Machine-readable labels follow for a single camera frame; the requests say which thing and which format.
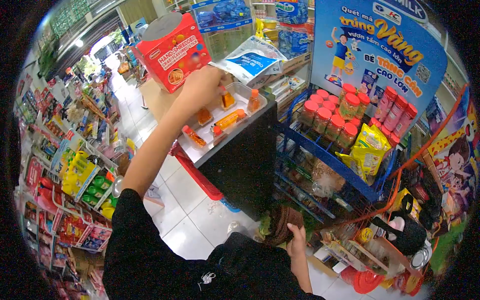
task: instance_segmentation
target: snack packet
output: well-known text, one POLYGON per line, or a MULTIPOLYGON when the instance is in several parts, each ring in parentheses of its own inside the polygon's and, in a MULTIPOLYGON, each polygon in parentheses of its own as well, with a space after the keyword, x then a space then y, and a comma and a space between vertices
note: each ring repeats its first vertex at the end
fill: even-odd
POLYGON ((350 156, 359 159, 364 174, 376 175, 382 158, 392 148, 384 134, 375 125, 363 124, 350 156))

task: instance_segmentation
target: red box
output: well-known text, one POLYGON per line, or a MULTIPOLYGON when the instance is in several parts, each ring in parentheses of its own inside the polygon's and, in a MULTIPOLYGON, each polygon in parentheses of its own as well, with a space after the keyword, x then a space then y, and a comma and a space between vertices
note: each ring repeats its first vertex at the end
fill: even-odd
POLYGON ((170 93, 178 89, 191 72, 212 60, 189 13, 172 12, 153 21, 132 51, 150 76, 170 93), (165 35, 166 28, 172 30, 165 35))

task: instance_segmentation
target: plastic bag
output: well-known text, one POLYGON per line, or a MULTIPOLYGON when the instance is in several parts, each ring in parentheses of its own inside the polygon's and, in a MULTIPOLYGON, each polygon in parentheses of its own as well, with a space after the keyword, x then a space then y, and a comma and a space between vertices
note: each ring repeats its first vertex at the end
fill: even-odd
POLYGON ((233 74, 241 83, 247 84, 260 74, 280 74, 282 60, 287 58, 277 48, 251 36, 223 60, 209 64, 233 74))

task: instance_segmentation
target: snack jar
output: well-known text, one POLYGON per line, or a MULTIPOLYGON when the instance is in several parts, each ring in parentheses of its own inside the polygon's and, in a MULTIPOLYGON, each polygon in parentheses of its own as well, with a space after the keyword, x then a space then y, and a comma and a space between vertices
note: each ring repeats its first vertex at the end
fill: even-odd
POLYGON ((405 131, 407 131, 408 127, 412 123, 413 119, 415 119, 417 115, 417 109, 413 104, 409 103, 407 108, 405 109, 405 113, 400 117, 400 120, 398 121, 398 124, 396 125, 395 129, 393 130, 393 133, 401 137, 405 134, 405 131))
POLYGON ((357 110, 357 114, 355 117, 361 119, 365 114, 365 110, 367 109, 368 105, 370 104, 370 98, 368 98, 367 94, 359 93, 357 96, 360 100, 359 109, 357 110))
POLYGON ((396 127, 407 106, 408 102, 405 100, 405 98, 398 95, 384 122, 384 126, 388 130, 392 131, 396 127))
POLYGON ((318 107, 322 107, 322 103, 324 102, 324 99, 317 94, 312 94, 310 100, 318 104, 318 107))
POLYGON ((393 101, 396 99, 396 96, 396 90, 394 90, 391 86, 387 86, 384 91, 384 95, 378 101, 377 111, 373 116, 374 118, 379 120, 380 123, 385 120, 388 112, 390 111, 390 108, 393 105, 393 101))
POLYGON ((313 119, 315 118, 315 112, 318 109, 318 104, 312 100, 305 101, 303 105, 303 111, 300 115, 300 122, 311 126, 313 124, 313 119))
POLYGON ((336 108, 336 106, 335 106, 335 104, 334 104, 333 102, 324 101, 323 107, 326 108, 326 109, 328 109, 329 111, 331 111, 332 114, 335 113, 335 108, 336 108))
POLYGON ((338 105, 341 105, 345 95, 348 93, 355 94, 357 89, 351 84, 343 84, 342 91, 340 92, 340 96, 338 97, 338 105))
POLYGON ((328 101, 332 102, 338 107, 338 97, 335 95, 329 95, 328 96, 328 101))
POLYGON ((319 95, 320 97, 322 97, 322 99, 323 99, 324 101, 327 100, 327 99, 328 99, 328 96, 329 96, 328 92, 325 91, 325 90, 323 90, 323 89, 317 90, 317 95, 319 95))
POLYGON ((319 134, 323 134, 325 132, 325 128, 328 125, 328 121, 332 117, 332 112, 326 108, 319 108, 317 109, 317 114, 315 115, 315 119, 313 120, 313 130, 318 132, 319 134))
POLYGON ((345 99, 342 101, 339 107, 340 116, 344 120, 351 120, 357 114, 359 109, 360 99, 354 94, 346 94, 345 99))
POLYGON ((347 149, 349 148, 355 138, 357 137, 358 129, 352 123, 348 122, 343 126, 343 130, 340 132, 338 136, 337 143, 340 147, 347 149))
POLYGON ((340 115, 333 115, 325 129, 327 139, 332 142, 336 141, 342 131, 343 125, 345 125, 345 120, 342 119, 340 115))

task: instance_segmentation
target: sign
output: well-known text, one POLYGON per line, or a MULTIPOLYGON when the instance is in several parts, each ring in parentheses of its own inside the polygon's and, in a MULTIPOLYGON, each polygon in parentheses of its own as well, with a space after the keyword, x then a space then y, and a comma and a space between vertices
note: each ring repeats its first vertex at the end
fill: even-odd
POLYGON ((427 23, 427 12, 417 2, 417 0, 380 0, 383 3, 387 3, 400 13, 412 18, 420 23, 427 23))
POLYGON ((390 86, 417 108, 413 126, 444 77, 442 45, 381 0, 320 0, 316 6, 323 9, 315 10, 311 82, 337 96, 351 84, 374 105, 390 86))

